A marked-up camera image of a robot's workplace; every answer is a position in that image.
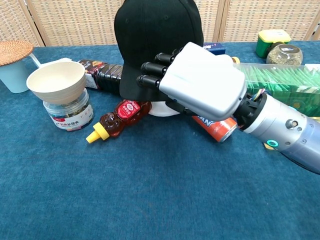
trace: honey bottle label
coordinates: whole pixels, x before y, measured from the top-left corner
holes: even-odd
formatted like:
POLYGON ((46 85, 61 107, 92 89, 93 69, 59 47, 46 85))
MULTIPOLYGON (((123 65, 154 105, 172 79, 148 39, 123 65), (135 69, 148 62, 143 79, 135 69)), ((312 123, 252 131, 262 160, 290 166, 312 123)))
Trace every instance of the honey bottle label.
POLYGON ((118 116, 122 119, 129 119, 140 110, 140 106, 135 101, 125 100, 118 108, 118 116))

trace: metal cylinder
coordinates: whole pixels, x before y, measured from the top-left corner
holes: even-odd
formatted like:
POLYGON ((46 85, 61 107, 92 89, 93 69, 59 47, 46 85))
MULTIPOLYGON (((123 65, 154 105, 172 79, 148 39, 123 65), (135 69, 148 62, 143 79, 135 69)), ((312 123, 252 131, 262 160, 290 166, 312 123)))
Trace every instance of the metal cylinder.
POLYGON ((314 119, 267 95, 262 111, 244 132, 320 174, 320 123, 314 119))

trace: yellow container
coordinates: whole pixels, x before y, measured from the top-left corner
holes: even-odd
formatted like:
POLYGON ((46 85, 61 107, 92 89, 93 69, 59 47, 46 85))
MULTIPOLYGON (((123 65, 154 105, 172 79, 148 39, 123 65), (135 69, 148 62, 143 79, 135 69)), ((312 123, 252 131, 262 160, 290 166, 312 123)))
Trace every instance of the yellow container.
POLYGON ((255 52, 260 58, 266 58, 268 53, 267 49, 274 43, 282 42, 289 43, 291 37, 282 29, 269 29, 262 30, 258 33, 258 41, 256 43, 255 52))

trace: woven screen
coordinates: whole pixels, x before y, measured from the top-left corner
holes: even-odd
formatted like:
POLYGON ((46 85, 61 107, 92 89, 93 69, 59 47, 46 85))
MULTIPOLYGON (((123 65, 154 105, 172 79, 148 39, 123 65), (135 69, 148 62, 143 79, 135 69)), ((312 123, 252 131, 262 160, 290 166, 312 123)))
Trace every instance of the woven screen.
POLYGON ((231 0, 219 39, 256 41, 261 30, 283 29, 292 40, 303 40, 319 10, 320 0, 231 0))
POLYGON ((26 0, 47 46, 116 44, 123 0, 26 0))
POLYGON ((195 0, 199 9, 205 42, 212 42, 219 0, 195 0))
POLYGON ((29 14, 27 7, 18 0, 0 0, 0 41, 24 40, 43 46, 35 24, 25 13, 29 14))

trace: soy sauce bottle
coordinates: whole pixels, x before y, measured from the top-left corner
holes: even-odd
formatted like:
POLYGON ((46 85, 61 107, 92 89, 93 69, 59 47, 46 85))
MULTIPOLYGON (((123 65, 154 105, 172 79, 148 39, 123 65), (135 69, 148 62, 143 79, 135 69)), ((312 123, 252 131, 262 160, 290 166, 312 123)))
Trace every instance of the soy sauce bottle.
POLYGON ((93 125, 94 131, 86 138, 88 143, 98 139, 117 137, 126 126, 137 123, 151 110, 149 101, 123 100, 116 107, 114 112, 104 114, 98 123, 93 125))
POLYGON ((102 61, 82 59, 85 69, 85 86, 91 89, 120 95, 123 66, 102 61))

